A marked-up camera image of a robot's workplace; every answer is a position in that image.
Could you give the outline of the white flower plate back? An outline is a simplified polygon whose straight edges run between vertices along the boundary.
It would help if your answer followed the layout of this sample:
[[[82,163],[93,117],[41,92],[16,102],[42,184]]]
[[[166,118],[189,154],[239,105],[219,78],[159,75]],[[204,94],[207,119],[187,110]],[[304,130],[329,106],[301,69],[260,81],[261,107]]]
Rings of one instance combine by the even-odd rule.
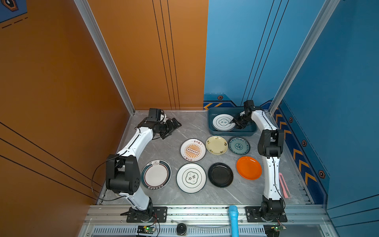
[[[233,122],[234,117],[229,114],[220,114],[217,115],[212,120],[212,126],[217,131],[231,131],[235,127],[235,123]]]

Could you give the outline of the sunburst plate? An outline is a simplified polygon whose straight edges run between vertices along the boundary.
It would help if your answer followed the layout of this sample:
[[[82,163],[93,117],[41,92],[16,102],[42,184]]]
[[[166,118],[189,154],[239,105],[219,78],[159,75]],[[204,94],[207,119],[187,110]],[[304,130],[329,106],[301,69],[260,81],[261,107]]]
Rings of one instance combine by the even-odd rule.
[[[188,162],[196,163],[201,161],[206,155],[205,144],[199,139],[188,139],[180,147],[182,158]]]

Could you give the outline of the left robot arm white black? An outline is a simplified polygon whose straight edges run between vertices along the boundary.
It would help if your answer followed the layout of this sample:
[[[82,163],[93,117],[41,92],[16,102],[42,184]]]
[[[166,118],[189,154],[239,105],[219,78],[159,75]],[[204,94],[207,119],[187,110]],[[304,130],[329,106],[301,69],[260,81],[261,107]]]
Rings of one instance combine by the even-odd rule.
[[[181,126],[176,118],[167,118],[163,110],[150,108],[127,145],[115,155],[108,156],[105,162],[106,188],[129,201],[131,207],[125,215],[131,219],[148,222],[154,214],[152,199],[140,187],[139,157],[155,135],[165,139]]]

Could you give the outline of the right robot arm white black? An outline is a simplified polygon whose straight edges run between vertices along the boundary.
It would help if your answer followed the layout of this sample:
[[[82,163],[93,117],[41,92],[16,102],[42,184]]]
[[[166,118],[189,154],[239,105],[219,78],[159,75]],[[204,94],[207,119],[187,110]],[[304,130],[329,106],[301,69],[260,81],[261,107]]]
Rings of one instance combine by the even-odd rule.
[[[286,222],[285,200],[280,191],[279,163],[284,147],[284,131],[274,125],[266,116],[265,111],[247,100],[243,104],[244,111],[235,116],[232,122],[238,129],[243,129],[253,122],[260,130],[258,153],[264,166],[265,188],[261,203],[260,215],[266,221]]]

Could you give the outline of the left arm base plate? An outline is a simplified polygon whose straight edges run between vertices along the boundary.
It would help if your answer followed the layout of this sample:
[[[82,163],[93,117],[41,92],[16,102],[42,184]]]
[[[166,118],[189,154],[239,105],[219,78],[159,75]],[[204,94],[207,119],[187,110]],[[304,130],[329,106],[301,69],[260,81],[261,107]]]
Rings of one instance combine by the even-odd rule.
[[[137,211],[132,208],[129,210],[127,215],[127,223],[153,223],[157,221],[159,223],[165,223],[167,220],[168,207],[166,206],[154,206],[152,213],[148,214],[146,211]]]

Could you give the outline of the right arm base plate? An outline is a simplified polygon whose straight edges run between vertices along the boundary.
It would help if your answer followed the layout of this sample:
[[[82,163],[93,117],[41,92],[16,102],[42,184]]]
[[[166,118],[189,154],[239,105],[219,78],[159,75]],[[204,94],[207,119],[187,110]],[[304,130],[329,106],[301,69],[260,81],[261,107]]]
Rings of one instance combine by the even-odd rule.
[[[274,223],[288,222],[285,212],[264,212],[261,206],[246,206],[245,207],[246,218],[249,223],[261,222],[261,223]]]

